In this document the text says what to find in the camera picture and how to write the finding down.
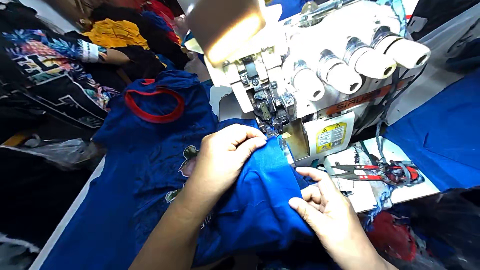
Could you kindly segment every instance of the hand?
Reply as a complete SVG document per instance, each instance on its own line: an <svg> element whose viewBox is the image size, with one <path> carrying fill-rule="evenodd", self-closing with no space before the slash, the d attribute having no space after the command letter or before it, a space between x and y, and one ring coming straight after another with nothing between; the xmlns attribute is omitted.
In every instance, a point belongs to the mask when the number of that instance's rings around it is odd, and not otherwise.
<svg viewBox="0 0 480 270"><path fill-rule="evenodd" d="M334 261L344 270L386 269L387 262L370 243L350 200L330 176L308 167L297 168L297 172L318 183L301 191L303 199L292 198L289 204L315 231Z"/></svg>
<svg viewBox="0 0 480 270"><path fill-rule="evenodd" d="M266 140L260 130L240 124L206 136L188 182L196 181L202 192L221 196L235 182L245 161Z"/></svg>

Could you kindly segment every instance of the fabric scrap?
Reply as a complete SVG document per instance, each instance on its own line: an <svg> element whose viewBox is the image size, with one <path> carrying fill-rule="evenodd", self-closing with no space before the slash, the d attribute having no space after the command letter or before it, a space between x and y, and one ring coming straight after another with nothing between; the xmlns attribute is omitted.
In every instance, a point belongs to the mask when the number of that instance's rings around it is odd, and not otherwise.
<svg viewBox="0 0 480 270"><path fill-rule="evenodd" d="M474 138L480 132L476 124L480 114L479 87L480 69L389 126L384 135L441 192L480 185L480 141Z"/></svg>

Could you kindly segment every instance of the pile of clothes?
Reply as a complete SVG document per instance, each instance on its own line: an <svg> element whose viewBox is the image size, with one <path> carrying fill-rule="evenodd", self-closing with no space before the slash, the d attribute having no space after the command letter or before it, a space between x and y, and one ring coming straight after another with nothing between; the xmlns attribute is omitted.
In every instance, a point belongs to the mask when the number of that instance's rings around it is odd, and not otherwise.
<svg viewBox="0 0 480 270"><path fill-rule="evenodd" d="M53 32L34 9L6 4L0 11L0 80L6 101L23 99L82 129L101 127L108 102L132 81L184 70L190 61L173 29L171 10L159 1L149 3L153 11L102 4L89 16L90 31L64 35ZM107 49L130 61L104 63Z"/></svg>

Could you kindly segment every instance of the blue t-shirt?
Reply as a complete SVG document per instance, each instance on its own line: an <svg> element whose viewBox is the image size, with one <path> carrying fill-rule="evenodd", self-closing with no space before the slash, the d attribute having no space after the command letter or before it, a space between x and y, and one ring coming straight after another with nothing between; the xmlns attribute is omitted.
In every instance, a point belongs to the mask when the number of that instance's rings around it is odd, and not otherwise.
<svg viewBox="0 0 480 270"><path fill-rule="evenodd" d="M156 93L161 86L181 96L183 114L171 123L149 123L126 105L128 90ZM110 102L111 113L95 136L108 149L104 170L65 228L43 269L127 269L170 203L181 192L196 164L204 136L218 125L207 91L196 75L161 73L152 82L138 80ZM169 94L131 93L151 115L174 112ZM246 162L237 182L206 217L200 229L193 266L247 251L286 249L310 241L313 233L288 200L301 196L294 170L276 139Z"/></svg>

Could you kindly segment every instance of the machine screw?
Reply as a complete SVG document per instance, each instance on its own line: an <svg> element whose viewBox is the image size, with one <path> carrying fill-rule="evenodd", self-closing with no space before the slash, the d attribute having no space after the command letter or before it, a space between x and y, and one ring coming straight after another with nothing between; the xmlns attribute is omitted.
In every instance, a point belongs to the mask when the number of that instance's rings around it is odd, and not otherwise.
<svg viewBox="0 0 480 270"><path fill-rule="evenodd" d="M245 85L245 86L247 86L247 85L250 84L250 82L248 81L247 76L245 76L245 75L241 75L241 76L240 76L240 80L241 80L241 82L243 83L243 85Z"/></svg>

